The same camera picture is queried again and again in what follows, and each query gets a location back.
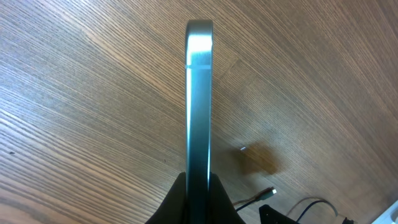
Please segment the blue Galaxy S25 smartphone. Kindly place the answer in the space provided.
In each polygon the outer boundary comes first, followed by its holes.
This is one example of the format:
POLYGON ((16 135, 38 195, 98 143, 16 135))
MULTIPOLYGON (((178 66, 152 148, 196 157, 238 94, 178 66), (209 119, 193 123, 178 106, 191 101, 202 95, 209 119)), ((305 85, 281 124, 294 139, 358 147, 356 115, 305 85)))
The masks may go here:
POLYGON ((191 20, 185 36, 185 108, 189 223, 206 223, 210 188, 213 22, 191 20))

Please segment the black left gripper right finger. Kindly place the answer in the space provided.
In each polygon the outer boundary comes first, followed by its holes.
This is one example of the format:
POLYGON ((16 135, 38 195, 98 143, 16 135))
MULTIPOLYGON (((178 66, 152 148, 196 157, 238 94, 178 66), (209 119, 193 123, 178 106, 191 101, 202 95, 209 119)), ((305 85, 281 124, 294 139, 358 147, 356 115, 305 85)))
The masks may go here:
POLYGON ((244 224, 226 193, 219 177, 210 173, 208 218, 210 224, 244 224))

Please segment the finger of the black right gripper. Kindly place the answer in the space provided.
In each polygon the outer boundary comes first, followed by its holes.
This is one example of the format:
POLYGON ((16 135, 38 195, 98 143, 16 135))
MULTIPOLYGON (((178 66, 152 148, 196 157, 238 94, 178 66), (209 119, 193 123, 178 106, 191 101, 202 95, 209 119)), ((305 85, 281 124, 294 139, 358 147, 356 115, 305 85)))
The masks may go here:
POLYGON ((299 224, 291 218, 279 213, 269 205, 259 207, 261 224, 299 224))

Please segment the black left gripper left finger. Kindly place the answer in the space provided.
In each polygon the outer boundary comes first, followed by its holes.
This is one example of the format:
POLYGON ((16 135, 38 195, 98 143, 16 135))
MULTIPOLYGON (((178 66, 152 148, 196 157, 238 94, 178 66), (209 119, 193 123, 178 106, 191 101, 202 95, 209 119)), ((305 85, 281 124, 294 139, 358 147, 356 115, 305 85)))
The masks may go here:
POLYGON ((186 219, 186 173, 182 172, 146 224, 183 224, 186 219))

